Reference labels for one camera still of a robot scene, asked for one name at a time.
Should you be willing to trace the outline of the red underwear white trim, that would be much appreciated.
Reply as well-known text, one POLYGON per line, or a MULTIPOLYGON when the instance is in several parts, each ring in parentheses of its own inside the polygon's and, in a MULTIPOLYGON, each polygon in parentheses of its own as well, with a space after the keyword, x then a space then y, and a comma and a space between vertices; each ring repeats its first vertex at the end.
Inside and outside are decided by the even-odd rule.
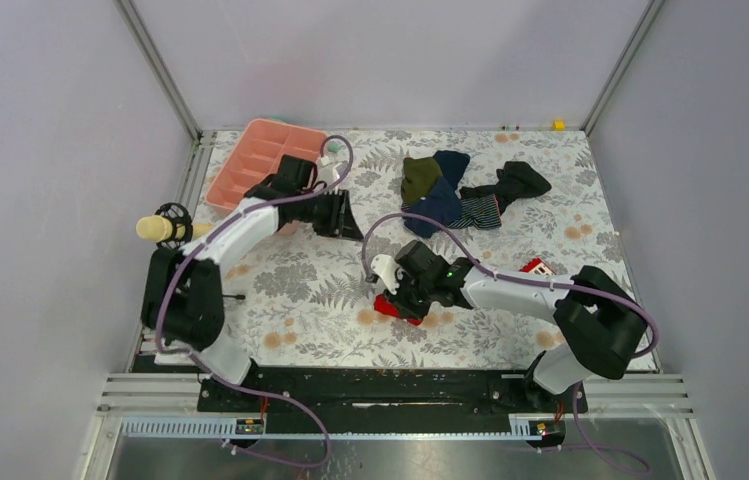
POLYGON ((422 319, 403 316, 399 312, 398 308, 390 303, 383 294, 377 295, 375 297, 373 308, 379 314, 392 318, 402 319, 414 326, 420 326, 422 324, 422 319))

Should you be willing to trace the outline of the pink divided organizer tray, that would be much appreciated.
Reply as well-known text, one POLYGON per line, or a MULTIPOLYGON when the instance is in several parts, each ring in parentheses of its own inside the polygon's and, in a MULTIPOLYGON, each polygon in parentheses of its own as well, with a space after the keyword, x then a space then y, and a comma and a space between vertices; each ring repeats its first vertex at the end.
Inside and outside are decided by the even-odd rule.
POLYGON ((244 194, 277 171, 290 155, 316 162, 327 133, 270 119, 252 120, 212 178, 205 202, 221 219, 230 214, 244 194))

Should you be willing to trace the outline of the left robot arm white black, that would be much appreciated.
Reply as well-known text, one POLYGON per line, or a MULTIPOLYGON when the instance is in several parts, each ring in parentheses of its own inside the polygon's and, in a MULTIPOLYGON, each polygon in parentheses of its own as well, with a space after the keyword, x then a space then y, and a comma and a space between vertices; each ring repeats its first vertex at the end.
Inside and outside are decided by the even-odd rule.
POLYGON ((286 155, 277 172, 251 187, 220 224, 176 248, 151 256, 140 321, 152 329, 159 352, 183 353, 219 381, 222 398, 238 411, 259 401, 260 385, 248 376, 251 356, 225 327, 222 278, 250 250, 282 227, 300 222, 320 237, 360 241, 345 189, 316 188, 315 166, 286 155))

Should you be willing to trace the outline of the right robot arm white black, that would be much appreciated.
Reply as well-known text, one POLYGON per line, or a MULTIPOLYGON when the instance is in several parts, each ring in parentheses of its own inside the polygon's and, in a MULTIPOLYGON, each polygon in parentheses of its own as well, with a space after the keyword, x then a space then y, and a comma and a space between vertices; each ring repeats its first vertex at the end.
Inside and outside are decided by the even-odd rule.
POLYGON ((569 277, 495 272, 467 257, 449 262, 412 241, 396 256, 375 256, 369 280, 383 284, 385 300, 406 320, 422 320, 437 303, 503 310, 555 325, 563 345, 539 354, 515 390, 516 399, 539 412, 551 410, 591 376, 621 379, 648 327, 632 299, 593 266, 569 277))

